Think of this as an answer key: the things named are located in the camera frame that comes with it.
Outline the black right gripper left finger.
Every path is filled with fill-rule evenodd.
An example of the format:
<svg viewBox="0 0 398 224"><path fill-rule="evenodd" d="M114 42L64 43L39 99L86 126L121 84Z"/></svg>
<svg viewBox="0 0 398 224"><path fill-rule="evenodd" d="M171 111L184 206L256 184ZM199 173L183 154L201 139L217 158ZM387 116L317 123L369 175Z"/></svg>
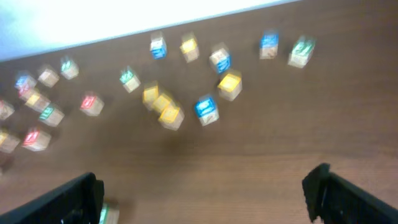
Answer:
<svg viewBox="0 0 398 224"><path fill-rule="evenodd" d="M104 182L88 172L1 215L3 224L99 223Z"/></svg>

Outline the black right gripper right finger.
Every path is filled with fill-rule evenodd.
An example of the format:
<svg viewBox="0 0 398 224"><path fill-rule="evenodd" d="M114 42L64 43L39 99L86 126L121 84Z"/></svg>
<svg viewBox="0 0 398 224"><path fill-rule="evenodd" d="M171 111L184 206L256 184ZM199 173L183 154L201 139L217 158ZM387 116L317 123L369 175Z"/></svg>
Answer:
<svg viewBox="0 0 398 224"><path fill-rule="evenodd" d="M324 224L397 224L397 209L322 163L302 180L309 219Z"/></svg>

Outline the green R block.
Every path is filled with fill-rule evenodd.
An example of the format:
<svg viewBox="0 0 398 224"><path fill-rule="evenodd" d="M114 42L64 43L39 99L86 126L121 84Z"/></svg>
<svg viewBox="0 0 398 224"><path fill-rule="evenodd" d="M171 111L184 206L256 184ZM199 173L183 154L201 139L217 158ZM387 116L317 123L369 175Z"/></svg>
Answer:
<svg viewBox="0 0 398 224"><path fill-rule="evenodd" d="M99 224L118 224L119 221L119 204L117 202L104 202Z"/></svg>
<svg viewBox="0 0 398 224"><path fill-rule="evenodd" d="M51 127L57 127L65 114L53 104L49 104L39 116L39 121Z"/></svg>

